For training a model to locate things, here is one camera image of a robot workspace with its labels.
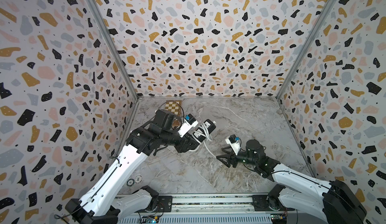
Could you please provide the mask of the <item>black power strip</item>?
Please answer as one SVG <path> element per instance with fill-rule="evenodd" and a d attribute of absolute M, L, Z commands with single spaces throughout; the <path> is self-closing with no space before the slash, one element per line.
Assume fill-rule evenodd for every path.
<path fill-rule="evenodd" d="M 212 142 L 211 133 L 216 129 L 216 122 L 209 119 L 205 120 L 193 133 L 192 137 L 198 142 L 203 143 L 205 140 Z"/>

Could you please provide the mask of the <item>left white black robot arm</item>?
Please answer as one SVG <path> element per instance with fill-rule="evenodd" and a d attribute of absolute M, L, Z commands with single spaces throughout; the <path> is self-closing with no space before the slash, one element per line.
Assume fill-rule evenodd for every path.
<path fill-rule="evenodd" d="M 143 211 L 157 213 L 165 210 L 159 193 L 144 186 L 126 197 L 116 196 L 132 173 L 151 155 L 173 146 L 179 153 L 196 150 L 215 130 L 211 120 L 198 124 L 189 114 L 178 116 L 158 109 L 155 116 L 133 130 L 121 152 L 101 179 L 80 199 L 72 198 L 65 209 L 68 218 L 80 224 L 116 224 L 122 218 Z"/>

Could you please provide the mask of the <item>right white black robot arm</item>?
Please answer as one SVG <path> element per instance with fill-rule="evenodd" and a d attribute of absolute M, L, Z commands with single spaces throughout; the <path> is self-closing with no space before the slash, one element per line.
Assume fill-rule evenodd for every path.
<path fill-rule="evenodd" d="M 268 193 L 268 206 L 279 211 L 290 208 L 302 211 L 329 224 L 362 224 L 367 211 L 343 181 L 324 181 L 295 171 L 265 153 L 257 140 L 249 140 L 244 150 L 240 139 L 226 139 L 227 147 L 217 160 L 228 168 L 239 163 L 251 165 L 251 171 L 276 183 Z"/>

